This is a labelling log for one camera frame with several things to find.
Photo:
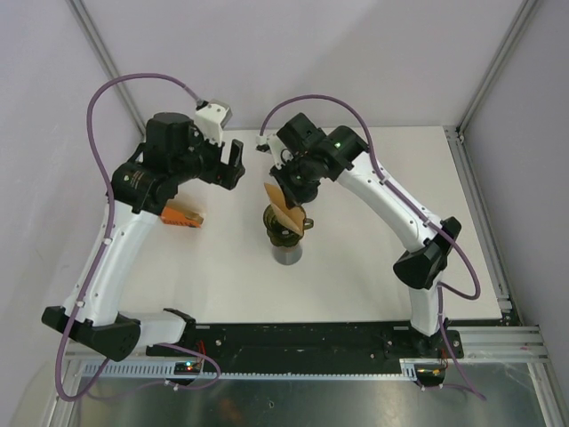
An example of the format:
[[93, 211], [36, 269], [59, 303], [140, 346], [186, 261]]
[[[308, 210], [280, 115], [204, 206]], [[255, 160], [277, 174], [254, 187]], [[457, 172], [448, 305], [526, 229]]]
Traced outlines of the green glass cone dripper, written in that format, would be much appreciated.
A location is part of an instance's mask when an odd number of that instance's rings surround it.
[[[268, 205], [262, 216], [263, 224], [266, 228], [268, 238], [273, 246], [295, 246], [300, 243], [304, 235], [298, 236], [291, 230], [281, 225], [273, 212], [271, 205]], [[314, 220], [306, 214], [304, 221], [304, 234], [307, 230], [314, 227]]]

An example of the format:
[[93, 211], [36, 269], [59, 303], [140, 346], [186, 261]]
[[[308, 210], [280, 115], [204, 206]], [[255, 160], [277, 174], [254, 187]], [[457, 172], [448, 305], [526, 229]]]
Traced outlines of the dark glass jar wooden band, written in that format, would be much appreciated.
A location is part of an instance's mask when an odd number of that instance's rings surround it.
[[301, 259], [303, 251], [301, 244], [295, 246], [273, 246], [272, 254], [279, 264], [291, 266]]

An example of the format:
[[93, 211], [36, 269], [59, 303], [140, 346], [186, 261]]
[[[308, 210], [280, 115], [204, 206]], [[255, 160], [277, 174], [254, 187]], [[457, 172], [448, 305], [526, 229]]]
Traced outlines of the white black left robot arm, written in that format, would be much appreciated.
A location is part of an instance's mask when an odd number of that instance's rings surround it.
[[176, 309], [128, 314], [119, 310], [124, 282], [148, 233], [179, 186], [198, 179], [231, 190], [244, 175], [244, 145], [231, 142], [222, 162], [222, 133], [231, 111], [214, 101], [194, 117], [161, 112], [149, 119], [146, 140], [112, 174], [113, 200], [84, 269], [80, 287], [61, 306], [44, 310], [48, 327], [118, 362], [133, 350], [165, 343], [175, 354], [196, 345], [195, 320]]

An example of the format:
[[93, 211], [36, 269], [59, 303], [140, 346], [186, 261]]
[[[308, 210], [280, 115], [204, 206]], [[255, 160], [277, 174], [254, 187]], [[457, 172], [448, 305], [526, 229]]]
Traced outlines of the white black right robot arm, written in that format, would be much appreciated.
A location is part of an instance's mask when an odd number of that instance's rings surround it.
[[373, 170], [368, 142], [345, 125], [326, 133], [299, 113], [259, 143], [273, 157], [269, 173], [287, 207], [314, 201], [321, 181], [327, 179], [361, 199], [391, 228], [405, 249], [393, 271], [409, 292], [414, 329], [410, 345], [417, 355], [432, 356], [443, 342], [435, 283], [451, 252], [447, 239], [460, 234], [460, 222], [441, 219], [387, 173]]

